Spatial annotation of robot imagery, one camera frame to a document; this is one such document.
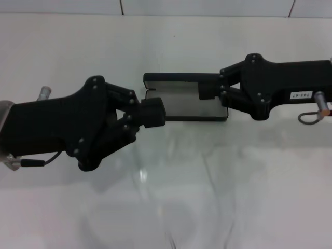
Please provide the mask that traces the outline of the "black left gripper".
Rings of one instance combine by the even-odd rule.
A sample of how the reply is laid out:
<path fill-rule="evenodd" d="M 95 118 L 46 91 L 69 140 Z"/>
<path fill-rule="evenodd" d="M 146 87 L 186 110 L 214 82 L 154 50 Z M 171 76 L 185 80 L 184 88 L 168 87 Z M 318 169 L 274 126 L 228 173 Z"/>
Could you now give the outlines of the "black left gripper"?
<path fill-rule="evenodd" d="M 7 153 L 13 157 L 65 151 L 82 171 L 96 169 L 116 147 L 102 139 L 116 86 L 89 78 L 66 97 L 14 104 L 7 116 Z"/>

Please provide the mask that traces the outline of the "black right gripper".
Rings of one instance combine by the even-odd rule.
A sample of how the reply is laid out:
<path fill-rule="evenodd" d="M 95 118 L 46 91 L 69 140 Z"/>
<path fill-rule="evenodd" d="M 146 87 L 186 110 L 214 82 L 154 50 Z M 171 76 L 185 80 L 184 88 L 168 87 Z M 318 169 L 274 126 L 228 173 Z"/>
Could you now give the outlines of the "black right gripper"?
<path fill-rule="evenodd" d="M 218 97 L 222 106 L 262 121 L 276 106 L 314 103 L 319 91 L 331 102 L 331 61 L 274 63 L 253 53 L 220 69 L 219 82 L 199 82 L 199 99 Z M 231 87 L 238 83 L 242 90 Z"/>

